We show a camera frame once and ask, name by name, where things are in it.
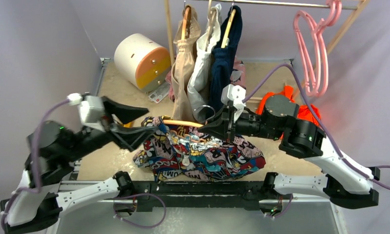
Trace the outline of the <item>wooden hanger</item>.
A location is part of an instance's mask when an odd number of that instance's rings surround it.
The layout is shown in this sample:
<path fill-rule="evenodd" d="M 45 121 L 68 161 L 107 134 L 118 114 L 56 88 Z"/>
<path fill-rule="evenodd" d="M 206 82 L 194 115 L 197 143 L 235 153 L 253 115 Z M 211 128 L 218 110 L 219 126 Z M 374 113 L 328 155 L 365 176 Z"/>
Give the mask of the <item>wooden hanger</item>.
<path fill-rule="evenodd" d="M 211 117 L 209 118 L 206 118 L 204 120 L 204 124 L 208 123 L 208 121 L 210 119 L 212 119 L 213 117 L 215 117 L 216 115 L 216 111 L 213 107 L 211 107 L 210 105 L 202 105 L 198 108 L 195 109 L 195 112 L 198 113 L 198 112 L 201 112 L 203 109 L 205 108 L 208 108 L 208 109 L 211 109 L 213 114 Z M 173 119 L 164 119 L 163 120 L 163 123 L 165 125 L 178 125 L 178 126 L 189 126 L 189 127 L 193 127 L 193 128 L 200 128 L 203 126 L 203 124 L 200 124 L 200 123 L 196 123 L 196 122 L 190 122 L 190 121 L 182 121 L 182 120 L 173 120 Z"/>

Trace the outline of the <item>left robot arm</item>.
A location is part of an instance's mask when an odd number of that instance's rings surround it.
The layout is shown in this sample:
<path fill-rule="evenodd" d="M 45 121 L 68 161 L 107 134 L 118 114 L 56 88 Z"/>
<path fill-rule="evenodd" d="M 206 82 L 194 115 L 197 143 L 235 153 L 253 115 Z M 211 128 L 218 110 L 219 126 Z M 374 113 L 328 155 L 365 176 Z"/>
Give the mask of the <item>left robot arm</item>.
<path fill-rule="evenodd" d="M 1 226 L 6 234 L 37 232 L 55 224 L 66 214 L 105 199 L 137 197 L 127 172 L 75 191 L 58 193 L 73 164 L 114 143 L 121 149 L 136 150 L 156 127 L 126 128 L 125 124 L 146 115 L 147 108 L 117 103 L 108 97 L 73 93 L 57 104 L 78 108 L 82 129 L 78 132 L 49 120 L 47 111 L 34 132 L 27 137 L 31 149 L 18 187 L 1 201 Z"/>

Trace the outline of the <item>pink patterned garment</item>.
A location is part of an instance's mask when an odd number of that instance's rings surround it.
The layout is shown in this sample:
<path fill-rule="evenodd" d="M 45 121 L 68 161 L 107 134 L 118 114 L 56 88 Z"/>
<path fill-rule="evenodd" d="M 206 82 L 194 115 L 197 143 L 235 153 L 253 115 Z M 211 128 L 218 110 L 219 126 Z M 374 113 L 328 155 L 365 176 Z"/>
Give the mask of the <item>pink patterned garment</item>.
<path fill-rule="evenodd" d="M 231 73 L 231 84 L 239 85 L 242 88 L 246 89 L 246 78 L 245 78 L 246 68 L 243 61 L 239 60 L 237 57 L 234 59 L 233 70 Z"/>

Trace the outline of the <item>colourful comic print shorts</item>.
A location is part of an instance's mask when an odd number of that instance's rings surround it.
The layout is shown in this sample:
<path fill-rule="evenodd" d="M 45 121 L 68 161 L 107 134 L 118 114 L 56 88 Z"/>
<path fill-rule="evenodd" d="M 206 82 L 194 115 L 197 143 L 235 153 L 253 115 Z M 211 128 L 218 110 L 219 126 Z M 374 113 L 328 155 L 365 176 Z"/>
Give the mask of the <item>colourful comic print shorts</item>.
<path fill-rule="evenodd" d="M 168 116 L 147 117 L 142 126 L 158 130 L 133 157 L 139 168 L 152 171 L 156 182 L 179 175 L 217 182 L 240 179 L 264 168 L 263 152 L 242 136 L 227 143 L 196 127 L 166 124 Z"/>

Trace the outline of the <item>white hanging shorts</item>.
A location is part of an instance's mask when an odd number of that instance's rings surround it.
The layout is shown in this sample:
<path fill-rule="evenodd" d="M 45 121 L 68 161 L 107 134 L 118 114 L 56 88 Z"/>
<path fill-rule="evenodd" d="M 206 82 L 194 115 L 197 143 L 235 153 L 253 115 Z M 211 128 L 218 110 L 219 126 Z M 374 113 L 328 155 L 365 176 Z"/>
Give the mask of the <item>white hanging shorts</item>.
<path fill-rule="evenodd" d="M 196 41 L 197 58 L 194 71 L 187 85 L 187 97 L 195 121 L 206 119 L 209 84 L 211 79 L 212 50 L 220 41 L 222 6 L 220 3 L 210 7 L 210 15 L 205 33 Z"/>

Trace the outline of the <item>white round drawer cabinet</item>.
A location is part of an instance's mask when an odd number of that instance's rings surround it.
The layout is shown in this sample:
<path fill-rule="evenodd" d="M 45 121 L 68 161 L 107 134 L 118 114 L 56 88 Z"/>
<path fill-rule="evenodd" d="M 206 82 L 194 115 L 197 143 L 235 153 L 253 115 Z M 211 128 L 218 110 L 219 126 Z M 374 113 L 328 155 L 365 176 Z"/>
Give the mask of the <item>white round drawer cabinet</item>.
<path fill-rule="evenodd" d="M 140 33 L 120 42 L 114 63 L 117 70 L 144 93 L 162 85 L 172 65 L 169 50 Z"/>

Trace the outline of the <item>paper label card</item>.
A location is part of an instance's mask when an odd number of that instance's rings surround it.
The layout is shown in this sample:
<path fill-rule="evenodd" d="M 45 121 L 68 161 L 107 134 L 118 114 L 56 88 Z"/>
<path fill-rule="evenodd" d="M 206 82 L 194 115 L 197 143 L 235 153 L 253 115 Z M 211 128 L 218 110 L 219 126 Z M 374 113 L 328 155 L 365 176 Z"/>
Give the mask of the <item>paper label card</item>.
<path fill-rule="evenodd" d="M 154 103 L 160 103 L 165 97 L 168 96 L 170 89 L 170 84 L 168 82 L 164 82 L 163 84 L 159 85 L 154 91 L 152 91 L 148 98 L 150 101 Z"/>

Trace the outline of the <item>beige hanging shorts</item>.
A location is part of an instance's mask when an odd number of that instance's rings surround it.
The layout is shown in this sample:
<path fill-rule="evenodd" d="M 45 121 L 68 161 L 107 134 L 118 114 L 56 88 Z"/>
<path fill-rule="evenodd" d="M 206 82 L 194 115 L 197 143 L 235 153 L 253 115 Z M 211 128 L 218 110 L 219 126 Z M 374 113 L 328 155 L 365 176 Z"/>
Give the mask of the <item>beige hanging shorts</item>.
<path fill-rule="evenodd" d="M 183 21 L 179 22 L 178 31 L 175 35 L 176 59 L 172 67 L 171 83 L 174 93 L 173 119 L 194 122 L 192 109 L 187 97 L 187 85 L 193 74 L 196 60 L 196 41 L 200 37 L 201 28 L 197 21 L 197 12 L 191 5 L 187 17 L 186 30 L 183 30 Z"/>

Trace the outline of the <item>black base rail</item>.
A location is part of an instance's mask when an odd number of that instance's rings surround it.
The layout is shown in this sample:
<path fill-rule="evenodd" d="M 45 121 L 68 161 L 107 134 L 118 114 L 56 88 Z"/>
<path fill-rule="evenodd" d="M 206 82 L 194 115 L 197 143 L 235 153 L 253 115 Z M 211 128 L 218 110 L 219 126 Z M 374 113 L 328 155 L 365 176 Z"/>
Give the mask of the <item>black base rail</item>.
<path fill-rule="evenodd" d="M 137 198 L 137 211 L 149 212 L 162 207 L 160 201 L 148 194 L 159 196 L 167 208 L 242 208 L 247 211 L 269 212 L 280 200 L 274 190 L 264 187 L 262 181 L 134 181 L 130 195 Z"/>

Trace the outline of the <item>yellow plastic bin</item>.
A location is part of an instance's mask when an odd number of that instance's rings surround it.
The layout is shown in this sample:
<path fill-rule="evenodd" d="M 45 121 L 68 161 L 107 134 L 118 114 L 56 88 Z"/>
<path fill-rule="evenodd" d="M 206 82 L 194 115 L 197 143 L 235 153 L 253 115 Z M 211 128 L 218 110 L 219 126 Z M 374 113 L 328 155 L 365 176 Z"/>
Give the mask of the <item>yellow plastic bin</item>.
<path fill-rule="evenodd" d="M 125 128 L 132 128 L 133 125 L 134 125 L 134 121 L 131 121 L 129 123 L 123 124 L 123 127 L 125 127 Z"/>

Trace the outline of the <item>navy hanging shorts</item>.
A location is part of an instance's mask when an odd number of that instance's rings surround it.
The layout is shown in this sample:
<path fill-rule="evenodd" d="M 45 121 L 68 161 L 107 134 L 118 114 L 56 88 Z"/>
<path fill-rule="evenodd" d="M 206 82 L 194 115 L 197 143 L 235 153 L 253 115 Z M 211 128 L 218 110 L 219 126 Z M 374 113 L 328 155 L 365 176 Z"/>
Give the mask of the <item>navy hanging shorts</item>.
<path fill-rule="evenodd" d="M 232 15 L 232 11 L 235 10 L 234 18 L 230 26 L 228 35 L 228 44 L 222 48 L 222 41 L 224 34 Z M 211 66 L 212 80 L 210 83 L 210 96 L 208 105 L 214 108 L 215 111 L 219 111 L 223 103 L 221 102 L 222 90 L 224 87 L 230 84 L 230 76 L 233 71 L 235 55 L 237 47 L 241 38 L 243 28 L 243 21 L 241 15 L 241 9 L 239 6 L 234 5 L 228 12 L 228 17 L 222 23 L 221 36 L 216 47 L 212 50 L 214 62 Z"/>

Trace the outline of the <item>pink plastic hanger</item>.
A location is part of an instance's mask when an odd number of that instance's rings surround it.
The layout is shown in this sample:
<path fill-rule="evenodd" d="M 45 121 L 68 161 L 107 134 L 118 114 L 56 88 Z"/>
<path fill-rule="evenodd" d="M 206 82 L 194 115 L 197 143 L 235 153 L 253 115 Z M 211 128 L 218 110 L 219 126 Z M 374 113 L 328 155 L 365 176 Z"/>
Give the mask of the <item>pink plastic hanger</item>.
<path fill-rule="evenodd" d="M 303 10 L 297 11 L 293 19 L 293 30 L 304 70 L 305 92 L 309 97 L 319 97 L 325 94 L 329 84 L 328 53 L 323 32 L 327 27 L 334 26 L 339 19 L 342 12 L 342 1 L 328 0 L 326 4 L 330 9 L 326 19 L 321 18 L 319 22 L 316 22 L 309 13 Z M 309 27 L 315 62 L 311 60 L 304 37 L 299 28 L 300 19 L 304 19 Z"/>

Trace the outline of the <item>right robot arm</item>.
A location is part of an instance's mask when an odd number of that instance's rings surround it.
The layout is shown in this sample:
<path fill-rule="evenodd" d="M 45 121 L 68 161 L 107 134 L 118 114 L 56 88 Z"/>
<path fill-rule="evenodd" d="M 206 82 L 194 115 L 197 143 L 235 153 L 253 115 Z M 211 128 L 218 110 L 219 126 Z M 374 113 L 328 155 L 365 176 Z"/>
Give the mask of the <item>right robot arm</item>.
<path fill-rule="evenodd" d="M 262 185 L 267 198 L 304 194 L 327 198 L 347 209 L 377 206 L 379 193 L 373 188 L 373 180 L 380 177 L 380 170 L 364 167 L 335 149 L 321 127 L 299 119 L 298 111 L 298 104 L 274 95 L 267 98 L 259 115 L 245 110 L 235 117 L 235 108 L 226 106 L 198 131 L 226 142 L 234 142 L 236 136 L 280 140 L 281 151 L 321 169 L 318 176 L 267 173 Z"/>

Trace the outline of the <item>wooden clothes rack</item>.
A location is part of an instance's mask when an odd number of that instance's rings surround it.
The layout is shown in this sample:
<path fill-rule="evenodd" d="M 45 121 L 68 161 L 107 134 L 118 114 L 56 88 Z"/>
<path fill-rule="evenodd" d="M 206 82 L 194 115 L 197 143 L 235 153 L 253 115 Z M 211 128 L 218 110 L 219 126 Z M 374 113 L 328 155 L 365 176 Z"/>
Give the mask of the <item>wooden clothes rack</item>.
<path fill-rule="evenodd" d="M 285 7 L 307 7 L 307 8 L 328 8 L 327 4 L 325 5 L 317 5 L 317 4 L 309 4 L 309 3 L 295 3 L 295 2 L 285 2 L 285 1 L 262 1 L 262 0 L 231 0 L 230 3 L 244 3 L 244 4 L 255 4 L 255 5 L 274 5 L 274 6 L 285 6 Z M 359 17 L 361 12 L 368 5 L 368 0 L 359 0 L 358 4 L 355 7 L 343 7 L 342 10 L 352 10 L 352 13 L 347 17 L 346 21 L 342 24 L 340 29 L 337 31 L 335 36 L 326 45 L 327 53 L 330 54 L 338 42 L 342 39 L 354 21 Z M 299 84 L 299 88 L 305 88 L 304 80 Z"/>

